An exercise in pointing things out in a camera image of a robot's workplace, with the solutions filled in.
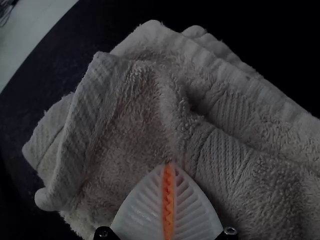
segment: orange stripe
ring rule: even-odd
[[[163,232],[164,240],[172,240],[174,234],[175,176],[172,166],[166,165],[163,174]]]

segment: towel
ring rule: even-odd
[[[97,52],[22,152],[36,205],[83,239],[175,162],[243,240],[320,239],[320,121],[200,26],[148,21]]]

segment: white plastic part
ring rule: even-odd
[[[223,227],[210,201],[186,172],[171,164],[174,173],[174,233],[172,240],[212,240]],[[157,166],[130,192],[111,229],[121,240],[164,240],[163,175]]]

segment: folded towel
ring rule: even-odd
[[[240,239],[319,239],[320,122],[199,26],[139,26],[98,52],[22,152],[35,203],[91,239],[135,184],[176,162]]]

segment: towel fold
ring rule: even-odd
[[[152,20],[94,55],[22,152],[45,185],[35,203],[84,239],[172,161],[240,239],[319,239],[319,126],[202,27]]]

